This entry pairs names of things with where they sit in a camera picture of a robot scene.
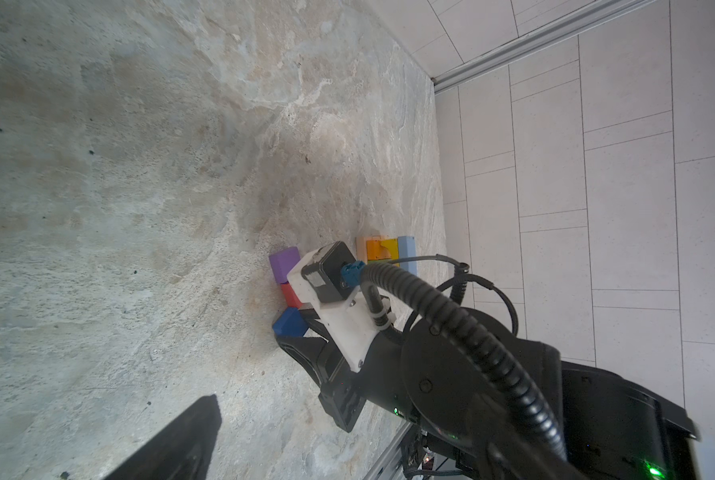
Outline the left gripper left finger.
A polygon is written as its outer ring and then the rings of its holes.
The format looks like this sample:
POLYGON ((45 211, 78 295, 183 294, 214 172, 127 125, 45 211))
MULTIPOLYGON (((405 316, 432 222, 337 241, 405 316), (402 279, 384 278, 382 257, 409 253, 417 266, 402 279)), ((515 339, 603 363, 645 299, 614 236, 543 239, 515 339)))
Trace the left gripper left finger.
POLYGON ((107 479, 205 480, 221 425, 217 395, 203 396, 107 479))

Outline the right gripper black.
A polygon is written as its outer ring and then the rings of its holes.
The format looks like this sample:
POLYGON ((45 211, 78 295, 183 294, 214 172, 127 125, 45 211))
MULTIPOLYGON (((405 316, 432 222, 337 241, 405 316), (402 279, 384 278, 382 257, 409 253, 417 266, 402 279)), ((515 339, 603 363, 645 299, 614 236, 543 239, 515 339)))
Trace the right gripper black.
POLYGON ((363 360, 361 370, 351 370, 329 337, 276 335, 278 345, 320 384, 319 400, 335 424, 351 432, 371 402, 413 424, 421 421, 419 410, 401 375, 401 332, 391 327, 379 332, 363 360))

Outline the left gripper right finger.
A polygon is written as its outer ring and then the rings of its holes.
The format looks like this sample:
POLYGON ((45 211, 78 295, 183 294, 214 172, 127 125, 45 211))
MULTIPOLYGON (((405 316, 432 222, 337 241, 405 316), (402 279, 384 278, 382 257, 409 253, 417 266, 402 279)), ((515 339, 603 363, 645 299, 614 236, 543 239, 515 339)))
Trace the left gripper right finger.
POLYGON ((525 439, 491 407, 471 408, 471 441, 483 479, 585 479, 569 462, 525 439))

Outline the blue wood cube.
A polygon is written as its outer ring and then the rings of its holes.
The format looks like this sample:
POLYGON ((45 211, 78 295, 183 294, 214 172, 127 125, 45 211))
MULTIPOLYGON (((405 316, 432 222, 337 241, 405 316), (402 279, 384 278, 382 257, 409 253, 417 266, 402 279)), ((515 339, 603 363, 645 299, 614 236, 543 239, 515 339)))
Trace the blue wood cube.
POLYGON ((275 336, 303 337, 308 330, 309 325, 295 307, 287 308, 273 324, 275 336))

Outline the red wood cube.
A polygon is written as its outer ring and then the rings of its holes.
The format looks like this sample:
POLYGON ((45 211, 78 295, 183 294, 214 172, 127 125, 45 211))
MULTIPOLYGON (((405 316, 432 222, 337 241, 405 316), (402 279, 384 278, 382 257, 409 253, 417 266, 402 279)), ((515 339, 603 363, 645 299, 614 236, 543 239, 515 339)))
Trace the red wood cube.
POLYGON ((296 309, 301 309, 303 306, 303 302, 299 300, 299 297, 297 296, 296 292, 293 290, 293 287, 289 282, 283 283, 280 285, 281 290, 284 294, 287 306, 289 308, 296 308, 296 309))

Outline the purple wood cube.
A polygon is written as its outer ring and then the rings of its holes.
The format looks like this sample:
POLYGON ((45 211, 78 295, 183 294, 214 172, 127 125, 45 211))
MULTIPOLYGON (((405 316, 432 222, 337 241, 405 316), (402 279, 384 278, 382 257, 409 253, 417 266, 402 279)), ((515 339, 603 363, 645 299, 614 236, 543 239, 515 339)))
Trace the purple wood cube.
POLYGON ((269 255, 269 262, 277 284, 288 282, 288 274, 300 260, 301 254, 296 246, 269 255))

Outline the orange wood block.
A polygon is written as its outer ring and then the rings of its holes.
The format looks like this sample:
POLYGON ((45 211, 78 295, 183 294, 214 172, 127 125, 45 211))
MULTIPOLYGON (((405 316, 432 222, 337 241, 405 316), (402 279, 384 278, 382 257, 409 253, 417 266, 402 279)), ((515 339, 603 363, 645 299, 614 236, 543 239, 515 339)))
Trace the orange wood block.
POLYGON ((367 251, 367 261, 383 260, 383 246, 381 239, 369 239, 365 242, 365 251, 367 251))

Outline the yellow wood block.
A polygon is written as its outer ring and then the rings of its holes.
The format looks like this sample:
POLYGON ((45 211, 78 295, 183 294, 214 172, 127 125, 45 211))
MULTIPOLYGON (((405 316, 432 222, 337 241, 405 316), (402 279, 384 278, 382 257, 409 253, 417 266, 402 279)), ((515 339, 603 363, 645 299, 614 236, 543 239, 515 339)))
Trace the yellow wood block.
POLYGON ((399 259, 399 242, 397 238, 379 240, 379 260, 399 259))

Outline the light blue wood block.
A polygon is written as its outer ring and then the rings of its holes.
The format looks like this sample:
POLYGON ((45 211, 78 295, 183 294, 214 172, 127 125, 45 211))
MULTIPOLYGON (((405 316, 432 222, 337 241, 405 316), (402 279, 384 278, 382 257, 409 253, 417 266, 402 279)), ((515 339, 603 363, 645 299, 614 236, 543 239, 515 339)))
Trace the light blue wood block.
POLYGON ((409 271, 409 273, 419 274, 417 272, 417 261, 415 261, 415 256, 417 256, 415 237, 399 236, 397 238, 397 248, 399 248, 399 259, 401 259, 399 267, 409 271))

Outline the natural wood block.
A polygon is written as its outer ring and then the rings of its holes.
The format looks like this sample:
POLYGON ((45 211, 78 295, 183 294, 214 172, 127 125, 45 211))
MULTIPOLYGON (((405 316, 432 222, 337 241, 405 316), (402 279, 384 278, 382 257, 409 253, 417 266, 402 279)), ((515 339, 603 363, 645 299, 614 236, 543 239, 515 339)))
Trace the natural wood block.
POLYGON ((367 251, 365 251, 365 242, 369 239, 383 239, 381 236, 363 236, 363 237, 358 237, 356 241, 356 246, 357 246, 357 259, 363 261, 363 262, 369 262, 367 261, 367 251))

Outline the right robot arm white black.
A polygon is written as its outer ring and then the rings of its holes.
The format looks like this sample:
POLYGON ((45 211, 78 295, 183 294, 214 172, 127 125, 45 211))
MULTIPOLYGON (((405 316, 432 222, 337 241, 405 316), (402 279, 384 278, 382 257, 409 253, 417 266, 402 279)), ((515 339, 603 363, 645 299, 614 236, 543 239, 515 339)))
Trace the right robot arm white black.
POLYGON ((339 428, 351 431, 367 403, 409 422, 409 475, 429 449, 471 479, 715 479, 715 444, 681 406, 563 361, 481 311, 465 318, 489 341, 459 340, 423 320, 408 334, 373 336, 357 368, 314 310, 290 309, 273 330, 339 428))

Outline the aluminium mounting rail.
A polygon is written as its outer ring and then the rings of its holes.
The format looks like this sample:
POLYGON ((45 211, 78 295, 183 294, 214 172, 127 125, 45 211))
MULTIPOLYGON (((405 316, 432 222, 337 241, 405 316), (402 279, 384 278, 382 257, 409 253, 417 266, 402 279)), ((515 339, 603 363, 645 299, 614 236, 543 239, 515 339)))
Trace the aluminium mounting rail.
POLYGON ((403 468, 405 467, 405 458, 407 458, 407 450, 417 438, 419 427, 411 423, 401 426, 389 445, 381 455, 375 460, 375 463, 369 468, 369 471, 363 480, 393 480, 405 479, 403 476, 403 468))

